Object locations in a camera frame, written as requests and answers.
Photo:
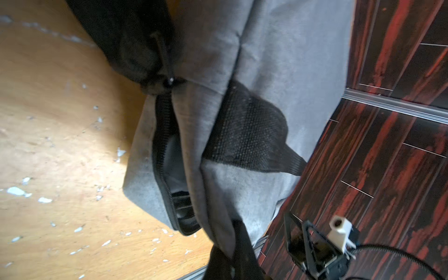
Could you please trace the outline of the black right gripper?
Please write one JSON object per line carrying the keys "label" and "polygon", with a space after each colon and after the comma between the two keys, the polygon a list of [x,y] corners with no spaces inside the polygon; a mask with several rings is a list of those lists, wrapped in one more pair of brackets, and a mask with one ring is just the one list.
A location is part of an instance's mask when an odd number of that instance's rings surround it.
{"label": "black right gripper", "polygon": [[325,235],[291,212],[284,214],[283,221],[287,252],[311,280],[339,280],[346,276],[356,259],[350,253],[358,247],[360,231],[356,227],[331,229]]}

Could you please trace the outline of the aluminium right corner post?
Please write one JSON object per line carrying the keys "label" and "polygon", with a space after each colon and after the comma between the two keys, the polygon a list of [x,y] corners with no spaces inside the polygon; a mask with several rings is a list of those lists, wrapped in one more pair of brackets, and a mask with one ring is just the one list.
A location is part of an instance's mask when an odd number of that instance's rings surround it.
{"label": "aluminium right corner post", "polygon": [[448,111],[443,108],[421,105],[410,101],[370,94],[354,89],[346,89],[342,98],[419,119],[433,121],[444,125],[448,124]]}

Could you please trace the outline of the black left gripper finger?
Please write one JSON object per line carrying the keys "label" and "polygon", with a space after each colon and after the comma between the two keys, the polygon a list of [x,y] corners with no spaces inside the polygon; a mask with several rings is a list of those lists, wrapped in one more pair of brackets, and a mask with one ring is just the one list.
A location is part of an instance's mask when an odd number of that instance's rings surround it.
{"label": "black left gripper finger", "polygon": [[245,224],[233,222],[236,235],[236,246],[231,258],[213,246],[210,260],[203,280],[263,280],[264,273],[260,268]]}

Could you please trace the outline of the grey zippered laptop bag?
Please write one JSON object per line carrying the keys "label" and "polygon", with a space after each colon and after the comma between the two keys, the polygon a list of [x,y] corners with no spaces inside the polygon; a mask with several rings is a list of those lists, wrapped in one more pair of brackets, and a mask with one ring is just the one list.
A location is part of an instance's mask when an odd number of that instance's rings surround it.
{"label": "grey zippered laptop bag", "polygon": [[69,1],[146,95],[125,196],[224,255],[262,237],[344,93],[355,1]]}

